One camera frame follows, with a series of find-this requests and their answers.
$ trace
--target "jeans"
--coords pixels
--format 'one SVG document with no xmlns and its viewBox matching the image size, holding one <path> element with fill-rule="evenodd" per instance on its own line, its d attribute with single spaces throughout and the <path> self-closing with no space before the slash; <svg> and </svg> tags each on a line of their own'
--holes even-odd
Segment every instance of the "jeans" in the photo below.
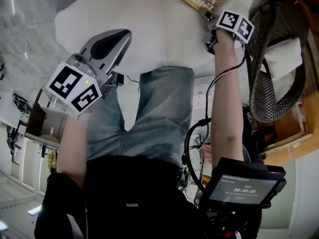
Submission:
<svg viewBox="0 0 319 239">
<path fill-rule="evenodd" d="M 161 67 L 140 76 L 135 125 L 126 131 L 114 87 L 93 108 L 88 128 L 87 159 L 104 155 L 143 156 L 181 166 L 190 128 L 194 72 Z"/>
</svg>

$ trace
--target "wicker chair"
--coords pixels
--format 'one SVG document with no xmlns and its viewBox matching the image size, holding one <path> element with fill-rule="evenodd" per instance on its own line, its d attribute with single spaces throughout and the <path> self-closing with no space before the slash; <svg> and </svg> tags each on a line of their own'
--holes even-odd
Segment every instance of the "wicker chair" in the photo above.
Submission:
<svg viewBox="0 0 319 239">
<path fill-rule="evenodd" d="M 281 2 L 267 2 L 251 15 L 250 20 L 255 25 L 255 30 L 245 52 L 250 89 L 249 106 L 257 121 L 272 122 L 287 113 L 296 103 L 305 86 L 306 71 L 304 64 L 296 68 L 293 85 L 276 102 L 272 78 L 264 59 L 266 49 L 295 37 L 299 37 L 303 48 L 307 41 L 308 27 L 296 6 Z M 260 70 L 262 64 L 266 73 Z"/>
</svg>

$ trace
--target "gray marble floor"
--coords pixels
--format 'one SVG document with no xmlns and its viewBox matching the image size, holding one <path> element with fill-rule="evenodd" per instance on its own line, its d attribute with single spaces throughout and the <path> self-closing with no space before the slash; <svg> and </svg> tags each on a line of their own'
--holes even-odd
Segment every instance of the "gray marble floor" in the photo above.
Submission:
<svg viewBox="0 0 319 239">
<path fill-rule="evenodd" d="M 56 14 L 76 0 L 0 0 L 0 89 L 31 102 L 70 54 L 56 42 Z"/>
</svg>

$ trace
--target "forearm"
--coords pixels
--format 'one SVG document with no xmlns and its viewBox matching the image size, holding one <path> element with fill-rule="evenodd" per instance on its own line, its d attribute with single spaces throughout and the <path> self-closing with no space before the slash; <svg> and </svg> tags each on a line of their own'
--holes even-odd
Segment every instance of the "forearm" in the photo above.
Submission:
<svg viewBox="0 0 319 239">
<path fill-rule="evenodd" d="M 86 175 L 86 133 L 87 122 L 68 116 L 56 164 L 57 172 L 68 175 L 81 188 Z"/>
<path fill-rule="evenodd" d="M 216 75 L 237 65 L 234 48 L 220 45 L 215 50 Z M 212 164 L 221 157 L 243 160 L 243 112 L 238 82 L 238 71 L 223 76 L 216 82 L 212 107 L 211 150 Z"/>
</svg>

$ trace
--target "white pillow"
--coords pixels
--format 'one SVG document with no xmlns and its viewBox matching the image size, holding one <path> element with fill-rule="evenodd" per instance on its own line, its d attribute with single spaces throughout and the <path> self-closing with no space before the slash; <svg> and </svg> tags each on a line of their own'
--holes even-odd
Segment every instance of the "white pillow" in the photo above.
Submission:
<svg viewBox="0 0 319 239">
<path fill-rule="evenodd" d="M 273 81 L 290 73 L 303 63 L 299 38 L 268 47 L 265 59 Z"/>
<path fill-rule="evenodd" d="M 248 14 L 252 3 L 228 0 L 225 7 Z M 117 72 L 141 74 L 165 65 L 196 69 L 212 60 L 202 44 L 204 20 L 182 0 L 78 0 L 55 18 L 57 41 L 70 53 L 116 28 L 133 34 Z"/>
</svg>

